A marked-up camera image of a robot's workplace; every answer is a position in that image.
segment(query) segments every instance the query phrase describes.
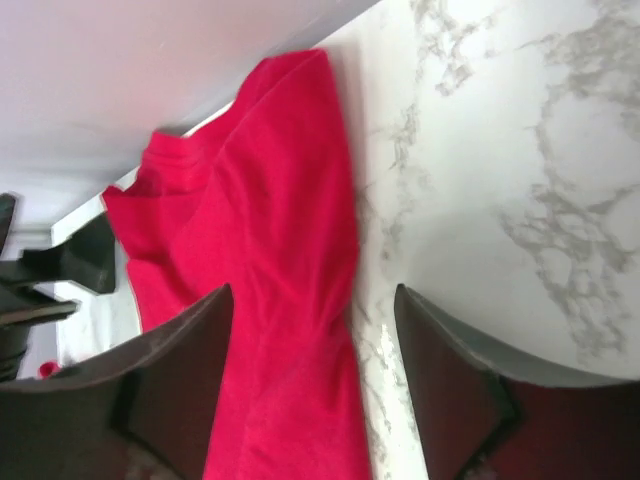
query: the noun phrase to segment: red shirt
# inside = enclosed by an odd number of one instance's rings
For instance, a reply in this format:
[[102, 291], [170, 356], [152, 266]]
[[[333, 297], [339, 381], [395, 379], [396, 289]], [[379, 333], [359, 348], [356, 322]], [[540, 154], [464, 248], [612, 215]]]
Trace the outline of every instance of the red shirt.
[[325, 52], [264, 60], [191, 137], [153, 134], [103, 195], [143, 330], [230, 283], [235, 311], [207, 480], [369, 480], [344, 312], [358, 241]]

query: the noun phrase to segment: red fabric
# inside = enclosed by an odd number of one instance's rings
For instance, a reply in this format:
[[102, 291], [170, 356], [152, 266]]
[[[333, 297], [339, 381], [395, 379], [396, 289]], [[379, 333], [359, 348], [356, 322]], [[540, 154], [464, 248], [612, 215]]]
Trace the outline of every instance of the red fabric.
[[49, 378], [58, 370], [60, 370], [60, 366], [56, 362], [54, 361], [44, 362], [42, 365], [40, 365], [40, 368], [38, 369], [38, 375], [40, 376], [40, 378], [43, 378], [43, 379]]
[[371, 478], [346, 323], [358, 243], [326, 53], [264, 60], [190, 138], [154, 133], [103, 195], [143, 330], [230, 283], [233, 331], [207, 480]]

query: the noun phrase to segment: white marble surface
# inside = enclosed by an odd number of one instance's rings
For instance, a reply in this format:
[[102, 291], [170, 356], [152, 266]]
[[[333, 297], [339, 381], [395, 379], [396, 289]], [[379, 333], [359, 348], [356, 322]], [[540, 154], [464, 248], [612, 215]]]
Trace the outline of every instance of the white marble surface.
[[[322, 42], [357, 177], [378, 480], [427, 478], [398, 282], [527, 352], [640, 377], [639, 22], [635, 0], [382, 0]], [[113, 322], [137, 322], [132, 301]]]

